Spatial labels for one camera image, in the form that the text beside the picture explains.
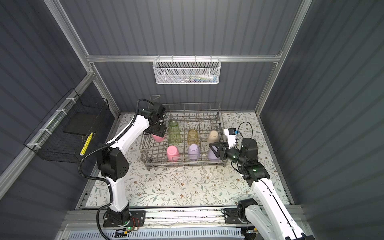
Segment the pink cup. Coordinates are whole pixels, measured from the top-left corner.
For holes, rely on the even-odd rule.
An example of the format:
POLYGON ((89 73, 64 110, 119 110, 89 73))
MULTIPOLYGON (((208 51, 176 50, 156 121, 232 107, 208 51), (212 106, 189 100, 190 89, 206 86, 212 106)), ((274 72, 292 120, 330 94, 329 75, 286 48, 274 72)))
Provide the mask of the pink cup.
POLYGON ((177 162, 180 159, 180 152, 176 146, 167 148, 167 159, 169 162, 177 162))
POLYGON ((155 142, 157 143, 161 143, 164 141, 165 137, 159 137, 159 136, 156 136, 156 135, 152 135, 152 138, 154 139, 155 142))

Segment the lilac cup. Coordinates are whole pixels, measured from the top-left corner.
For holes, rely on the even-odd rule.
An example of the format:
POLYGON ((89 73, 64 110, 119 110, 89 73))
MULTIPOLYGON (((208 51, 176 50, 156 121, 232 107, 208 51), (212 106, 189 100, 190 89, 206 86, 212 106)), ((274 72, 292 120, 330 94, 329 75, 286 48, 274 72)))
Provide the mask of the lilac cup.
POLYGON ((188 149, 188 157, 191 161, 197 161, 201 156, 200 148, 197 144, 191 144, 188 149))
POLYGON ((208 160, 211 162, 219 162, 220 158, 216 157, 214 151, 212 149, 210 149, 208 151, 208 160))

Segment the beige cup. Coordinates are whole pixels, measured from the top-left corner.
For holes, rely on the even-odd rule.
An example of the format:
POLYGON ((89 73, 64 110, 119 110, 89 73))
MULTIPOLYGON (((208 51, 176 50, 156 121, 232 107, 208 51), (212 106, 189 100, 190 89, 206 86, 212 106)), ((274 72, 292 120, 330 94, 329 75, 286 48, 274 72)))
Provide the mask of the beige cup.
POLYGON ((220 135, 217 131, 211 131, 207 138, 207 144, 214 144, 220 141, 220 135))

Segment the green transparent cup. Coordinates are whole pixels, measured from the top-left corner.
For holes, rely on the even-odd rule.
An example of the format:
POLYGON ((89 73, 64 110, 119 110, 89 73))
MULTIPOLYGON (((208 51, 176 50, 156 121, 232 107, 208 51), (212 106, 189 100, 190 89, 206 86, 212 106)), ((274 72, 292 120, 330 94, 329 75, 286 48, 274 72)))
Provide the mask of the green transparent cup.
POLYGON ((180 126, 176 121, 169 122, 169 143, 170 145, 181 143, 180 126))

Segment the yellow transparent cup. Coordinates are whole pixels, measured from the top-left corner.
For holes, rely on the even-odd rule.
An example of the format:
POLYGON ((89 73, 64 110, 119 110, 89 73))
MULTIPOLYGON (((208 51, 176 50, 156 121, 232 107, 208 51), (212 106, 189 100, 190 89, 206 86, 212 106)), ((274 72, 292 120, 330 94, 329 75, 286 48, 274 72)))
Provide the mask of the yellow transparent cup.
POLYGON ((199 133, 195 129, 190 129, 188 131, 188 137, 187 137, 187 143, 188 145, 199 145, 200 144, 200 139, 199 139, 199 133))

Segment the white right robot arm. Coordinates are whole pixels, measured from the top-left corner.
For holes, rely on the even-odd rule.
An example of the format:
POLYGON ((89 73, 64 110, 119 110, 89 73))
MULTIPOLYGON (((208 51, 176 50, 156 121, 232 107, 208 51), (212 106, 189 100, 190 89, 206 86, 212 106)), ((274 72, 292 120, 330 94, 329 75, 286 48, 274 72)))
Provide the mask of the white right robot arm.
POLYGON ((293 219, 279 198, 270 175, 259 162, 258 146, 254 139, 242 140, 241 148, 228 143, 209 144, 215 156, 238 165, 238 171, 262 203, 254 199, 239 201, 239 219, 250 222, 265 240, 313 240, 293 219))

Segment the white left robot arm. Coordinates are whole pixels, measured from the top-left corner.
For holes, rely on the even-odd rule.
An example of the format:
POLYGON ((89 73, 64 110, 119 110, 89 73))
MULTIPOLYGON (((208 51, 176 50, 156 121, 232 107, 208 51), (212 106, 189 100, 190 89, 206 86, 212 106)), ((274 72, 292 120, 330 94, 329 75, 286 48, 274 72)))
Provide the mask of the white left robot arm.
POLYGON ((100 209, 106 209, 107 217, 114 220, 118 226, 126 227, 131 223, 136 224, 138 222, 131 216, 129 202, 126 198, 124 178, 130 165, 125 154, 141 134, 163 137, 167 130, 166 114, 167 109, 163 104, 139 99, 132 120, 120 133, 106 144, 100 145, 84 156, 79 162, 78 173, 80 176, 88 180, 101 181, 107 185, 110 202, 100 209), (97 167, 101 177, 87 175, 82 170, 85 160, 93 154, 97 154, 97 167))

